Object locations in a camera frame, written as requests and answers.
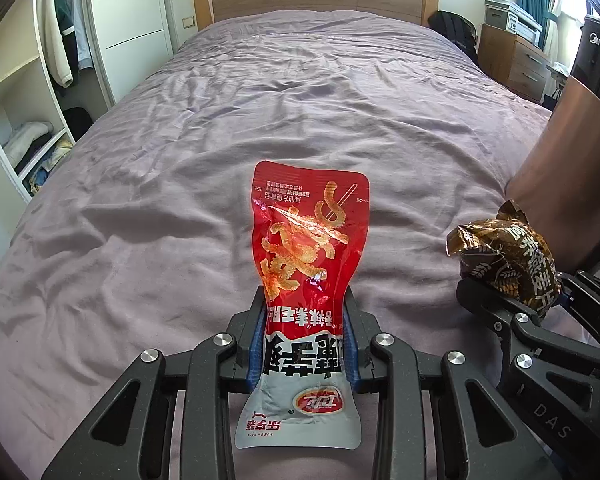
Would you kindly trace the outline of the brown oat snack packet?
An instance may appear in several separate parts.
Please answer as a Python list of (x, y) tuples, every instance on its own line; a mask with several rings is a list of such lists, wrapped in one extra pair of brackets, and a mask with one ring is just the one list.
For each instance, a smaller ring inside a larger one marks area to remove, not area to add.
[(460, 258), (460, 275), (475, 278), (544, 318), (562, 285), (544, 237), (512, 200), (492, 219), (460, 224), (446, 236), (446, 254)]

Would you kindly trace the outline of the red white spicy snack pouch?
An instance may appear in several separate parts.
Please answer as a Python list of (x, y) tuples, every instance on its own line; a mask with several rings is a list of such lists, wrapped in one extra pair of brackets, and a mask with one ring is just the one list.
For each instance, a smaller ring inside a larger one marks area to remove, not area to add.
[(344, 364), (343, 300), (370, 223), (370, 184), (354, 171), (259, 162), (252, 254), (266, 313), (261, 375), (236, 448), (343, 448), (362, 440)]

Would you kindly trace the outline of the black and pink kettle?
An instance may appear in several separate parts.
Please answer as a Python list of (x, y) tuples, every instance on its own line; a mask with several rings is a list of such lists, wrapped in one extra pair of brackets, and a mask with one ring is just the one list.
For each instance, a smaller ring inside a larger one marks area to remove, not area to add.
[(561, 271), (600, 246), (600, 19), (587, 16), (562, 95), (506, 197), (547, 241)]

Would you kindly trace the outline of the purple bed sheet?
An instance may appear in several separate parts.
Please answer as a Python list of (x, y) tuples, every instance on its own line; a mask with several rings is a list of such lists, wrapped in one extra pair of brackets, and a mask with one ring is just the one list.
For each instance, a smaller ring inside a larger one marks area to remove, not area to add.
[(500, 346), (457, 302), (444, 242), (496, 214), (551, 114), (392, 18), (278, 11), (209, 27), (94, 123), (18, 223), (0, 267), (1, 444), (40, 478), (140, 352), (194, 348), (248, 308), (264, 160), (365, 174), (358, 304), (498, 380)]

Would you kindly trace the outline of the wooden nightstand drawers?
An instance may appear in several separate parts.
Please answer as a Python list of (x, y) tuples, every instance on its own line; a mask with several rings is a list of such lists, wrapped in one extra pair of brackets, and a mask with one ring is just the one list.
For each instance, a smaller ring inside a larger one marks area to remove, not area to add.
[(544, 53), (521, 36), (483, 24), (478, 47), (483, 73), (517, 96), (541, 103), (550, 78)]

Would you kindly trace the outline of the grey printer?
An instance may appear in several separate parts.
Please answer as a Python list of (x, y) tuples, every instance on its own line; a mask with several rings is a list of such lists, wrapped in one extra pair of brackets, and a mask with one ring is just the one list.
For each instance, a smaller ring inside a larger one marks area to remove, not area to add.
[(531, 14), (507, 0), (486, 0), (484, 22), (493, 27), (521, 36), (535, 47), (539, 47), (543, 26)]

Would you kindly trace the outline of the black backpack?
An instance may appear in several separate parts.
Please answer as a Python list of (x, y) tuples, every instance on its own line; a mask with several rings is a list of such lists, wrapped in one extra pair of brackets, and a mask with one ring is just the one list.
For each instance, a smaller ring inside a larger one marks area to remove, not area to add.
[(472, 62), (478, 63), (478, 35), (470, 21), (452, 12), (436, 11), (430, 15), (427, 23), (431, 29), (455, 44)]

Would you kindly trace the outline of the folded clothes on shelf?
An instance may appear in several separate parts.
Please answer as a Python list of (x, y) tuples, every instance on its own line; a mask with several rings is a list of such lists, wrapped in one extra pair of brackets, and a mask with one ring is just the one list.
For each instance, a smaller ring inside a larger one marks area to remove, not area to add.
[(21, 162), (31, 144), (52, 131), (53, 125), (50, 122), (25, 122), (14, 130), (8, 142), (3, 146), (10, 166), (15, 168)]

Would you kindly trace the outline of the white hanging jacket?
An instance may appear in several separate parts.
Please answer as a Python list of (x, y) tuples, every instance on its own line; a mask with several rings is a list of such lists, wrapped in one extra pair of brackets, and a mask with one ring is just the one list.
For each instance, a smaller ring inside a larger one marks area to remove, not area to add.
[(55, 0), (35, 0), (35, 3), (38, 36), (47, 70), (60, 88), (68, 88), (73, 83), (73, 74), (65, 48), (65, 36), (57, 17)]

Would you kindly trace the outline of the white wardrobe shelf unit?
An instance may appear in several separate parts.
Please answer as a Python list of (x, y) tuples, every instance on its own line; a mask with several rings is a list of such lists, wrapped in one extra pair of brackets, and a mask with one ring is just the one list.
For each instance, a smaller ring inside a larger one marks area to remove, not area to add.
[[(91, 64), (71, 103), (110, 110), (172, 56), (164, 0), (68, 0), (79, 8)], [(24, 180), (60, 140), (73, 134), (61, 110), (59, 86), (47, 70), (35, 0), (15, 0), (0, 21), (0, 202), (22, 206)], [(12, 168), (3, 146), (25, 122), (50, 122)]]

